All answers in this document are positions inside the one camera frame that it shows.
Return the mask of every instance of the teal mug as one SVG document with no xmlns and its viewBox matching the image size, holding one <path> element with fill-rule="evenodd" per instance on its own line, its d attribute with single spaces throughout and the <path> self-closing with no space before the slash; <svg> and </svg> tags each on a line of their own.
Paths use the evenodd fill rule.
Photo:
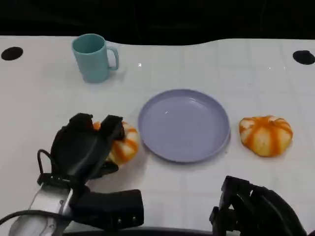
<svg viewBox="0 0 315 236">
<path fill-rule="evenodd" d="M 100 83 L 109 76 L 109 71 L 117 70 L 119 57 L 116 48 L 106 46 L 106 40 L 97 34 L 89 33 L 72 42 L 72 50 L 77 60 L 83 80 L 88 83 Z M 116 66 L 108 63 L 107 50 L 114 53 Z"/>
</svg>

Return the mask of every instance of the plate rim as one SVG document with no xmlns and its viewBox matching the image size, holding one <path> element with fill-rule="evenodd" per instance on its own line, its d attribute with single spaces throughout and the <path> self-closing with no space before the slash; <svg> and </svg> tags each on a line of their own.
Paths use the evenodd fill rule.
<svg viewBox="0 0 315 236">
<path fill-rule="evenodd" d="M 213 100 L 216 104 L 218 104 L 221 108 L 221 110 L 223 111 L 223 114 L 224 116 L 226 117 L 227 119 L 227 133 L 226 133 L 226 136 L 222 142 L 222 144 L 217 148 L 215 149 L 213 152 L 211 152 L 209 155 L 207 156 L 203 156 L 202 158 L 199 158 L 198 160 L 194 160 L 194 161 L 179 161 L 179 160 L 173 160 L 173 159 L 169 159 L 168 157 L 164 157 L 160 154 L 158 154 L 156 151 L 152 150 L 148 145 L 147 143 L 145 142 L 145 140 L 142 138 L 142 125 L 141 125 L 141 121 L 140 120 L 143 120 L 141 119 L 144 115 L 144 110 L 148 107 L 148 104 L 152 103 L 152 101 L 158 99 L 160 96 L 163 96 L 164 94 L 166 93 L 172 93 L 172 92 L 177 92 L 177 91 L 187 91 L 187 92 L 192 92 L 192 93 L 196 93 L 196 94 L 202 94 L 203 96 L 206 96 L 208 98 L 210 98 L 211 100 Z M 147 100 L 145 102 L 145 104 L 142 106 L 140 112 L 139 112 L 139 115 L 138 115 L 138 129 L 139 129 L 139 135 L 140 135 L 140 139 L 141 141 L 143 142 L 143 144 L 152 152 L 154 153 L 155 155 L 157 155 L 158 157 L 164 159 L 164 160 L 167 160 L 167 161 L 170 161 L 170 162 L 174 162 L 174 163 L 182 163 L 182 164 L 188 164 L 188 163 L 197 163 L 197 162 L 202 162 L 202 161 L 206 161 L 207 159 L 210 159 L 214 156 L 216 156 L 218 153 L 220 153 L 220 151 L 222 151 L 222 149 L 228 144 L 228 141 L 229 141 L 229 138 L 230 138 L 230 134 L 231 134 L 231 126 L 230 126 L 230 120 L 229 120 L 229 116 L 226 112 L 226 110 L 224 109 L 224 107 L 221 105 L 221 103 L 219 103 L 215 98 L 213 98 L 212 96 L 208 95 L 208 94 L 205 94 L 203 92 L 200 92 L 200 91 L 197 91 L 197 90 L 193 90 L 193 89 L 170 89 L 170 90 L 166 90 L 166 91 L 163 91 L 163 92 L 160 92 L 154 96 L 152 96 L 149 100 Z"/>
</svg>

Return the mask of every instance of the orange pumpkin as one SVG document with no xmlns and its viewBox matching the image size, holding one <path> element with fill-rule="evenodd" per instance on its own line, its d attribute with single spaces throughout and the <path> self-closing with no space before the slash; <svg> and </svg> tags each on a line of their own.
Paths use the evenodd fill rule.
<svg viewBox="0 0 315 236">
<path fill-rule="evenodd" d="M 239 130 L 243 145 L 260 156 L 282 154 L 293 137 L 289 123 L 274 116 L 243 118 Z"/>
<path fill-rule="evenodd" d="M 125 130 L 125 138 L 123 140 L 115 140 L 113 142 L 112 150 L 108 155 L 108 158 L 115 162 L 117 165 L 121 165 L 130 161 L 138 152 L 139 146 L 139 137 L 137 130 L 124 121 L 123 127 Z M 100 129 L 100 122 L 94 123 L 94 129 Z"/>
</svg>

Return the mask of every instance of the white tablecloth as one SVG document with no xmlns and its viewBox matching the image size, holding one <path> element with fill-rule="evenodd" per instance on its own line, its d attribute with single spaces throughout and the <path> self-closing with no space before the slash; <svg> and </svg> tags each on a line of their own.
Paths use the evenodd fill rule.
<svg viewBox="0 0 315 236">
<path fill-rule="evenodd" d="M 315 41 L 226 39 L 192 46 L 116 46 L 120 68 L 97 85 L 86 84 L 71 51 L 73 37 L 0 37 L 0 52 L 22 47 L 14 61 L 0 60 L 0 215 L 26 209 L 38 189 L 36 152 L 50 150 L 56 132 L 78 112 L 95 120 L 137 115 L 154 94 L 196 89 L 227 110 L 232 134 L 222 155 L 200 164 L 176 165 L 141 147 L 119 172 L 91 182 L 94 191 L 138 188 L 145 225 L 210 230 L 226 175 L 279 193 L 308 232 L 315 228 L 315 66 L 292 58 L 315 54 Z M 274 115 L 292 126 L 293 143 L 278 158 L 244 148 L 238 123 L 246 116 Z M 47 171 L 49 163 L 45 161 Z M 5 235 L 10 223 L 0 227 Z"/>
</svg>

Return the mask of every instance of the purple plate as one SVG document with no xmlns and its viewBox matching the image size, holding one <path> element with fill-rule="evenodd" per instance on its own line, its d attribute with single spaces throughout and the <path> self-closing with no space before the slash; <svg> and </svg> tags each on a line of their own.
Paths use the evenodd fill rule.
<svg viewBox="0 0 315 236">
<path fill-rule="evenodd" d="M 219 102 L 203 93 L 170 90 L 142 108 L 138 127 L 144 144 L 175 162 L 197 162 L 216 155 L 228 142 L 230 125 Z"/>
</svg>

